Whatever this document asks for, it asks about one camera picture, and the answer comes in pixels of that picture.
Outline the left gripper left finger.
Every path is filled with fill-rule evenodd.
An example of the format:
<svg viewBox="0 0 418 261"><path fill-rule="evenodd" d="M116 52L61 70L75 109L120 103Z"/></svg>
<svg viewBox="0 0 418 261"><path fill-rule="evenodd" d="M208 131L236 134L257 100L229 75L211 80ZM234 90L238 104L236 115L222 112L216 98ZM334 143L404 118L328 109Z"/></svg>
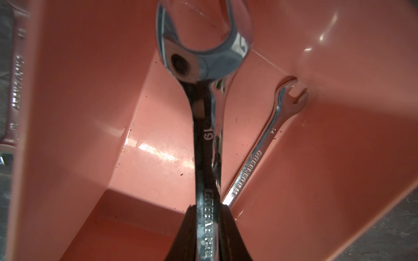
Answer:
<svg viewBox="0 0 418 261"><path fill-rule="evenodd" d="M189 206L165 261L195 261L197 257L197 208Z"/></svg>

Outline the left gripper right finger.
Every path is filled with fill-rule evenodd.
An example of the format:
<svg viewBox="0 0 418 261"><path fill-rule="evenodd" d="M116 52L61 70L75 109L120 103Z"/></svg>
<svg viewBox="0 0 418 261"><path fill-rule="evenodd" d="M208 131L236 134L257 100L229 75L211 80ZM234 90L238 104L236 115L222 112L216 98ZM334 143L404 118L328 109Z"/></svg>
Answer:
<svg viewBox="0 0 418 261"><path fill-rule="evenodd" d="M222 204L220 212L220 260L253 261L236 226L230 208Z"/></svg>

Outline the pink plastic storage box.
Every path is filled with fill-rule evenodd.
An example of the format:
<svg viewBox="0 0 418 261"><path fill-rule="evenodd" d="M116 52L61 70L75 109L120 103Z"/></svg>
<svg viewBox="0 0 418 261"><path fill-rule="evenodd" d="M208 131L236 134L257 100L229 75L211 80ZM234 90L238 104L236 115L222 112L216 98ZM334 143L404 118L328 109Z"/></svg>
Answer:
<svg viewBox="0 0 418 261"><path fill-rule="evenodd" d="M411 1L246 1L221 195L296 77L307 104L231 207L255 261L330 261L418 184ZM193 121L157 1L29 1L8 261L162 261L195 203Z"/></svg>

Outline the small combination wrench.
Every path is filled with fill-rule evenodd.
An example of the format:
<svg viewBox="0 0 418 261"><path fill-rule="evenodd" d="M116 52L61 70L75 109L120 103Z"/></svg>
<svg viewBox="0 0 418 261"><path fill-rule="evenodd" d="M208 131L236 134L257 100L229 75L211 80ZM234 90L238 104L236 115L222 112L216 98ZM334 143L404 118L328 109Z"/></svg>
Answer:
<svg viewBox="0 0 418 261"><path fill-rule="evenodd" d="M220 261L222 145L230 86L253 44L246 1L225 1L230 30L216 47L195 51L182 44L168 5L156 12L161 61L182 86L192 112L197 208L196 261Z"/></svg>

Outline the small end wrench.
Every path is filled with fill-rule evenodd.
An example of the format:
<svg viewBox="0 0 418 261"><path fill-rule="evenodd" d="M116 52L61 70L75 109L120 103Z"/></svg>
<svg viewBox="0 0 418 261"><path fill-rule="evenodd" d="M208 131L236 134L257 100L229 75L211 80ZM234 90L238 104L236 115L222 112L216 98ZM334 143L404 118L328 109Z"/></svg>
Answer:
<svg viewBox="0 0 418 261"><path fill-rule="evenodd" d="M1 138L1 164L10 165L10 158L15 152L18 142L18 121L22 100L24 80L24 52L29 18L29 1L15 0L8 2L14 15L13 53L10 75L10 92L7 110L5 134Z"/></svg>

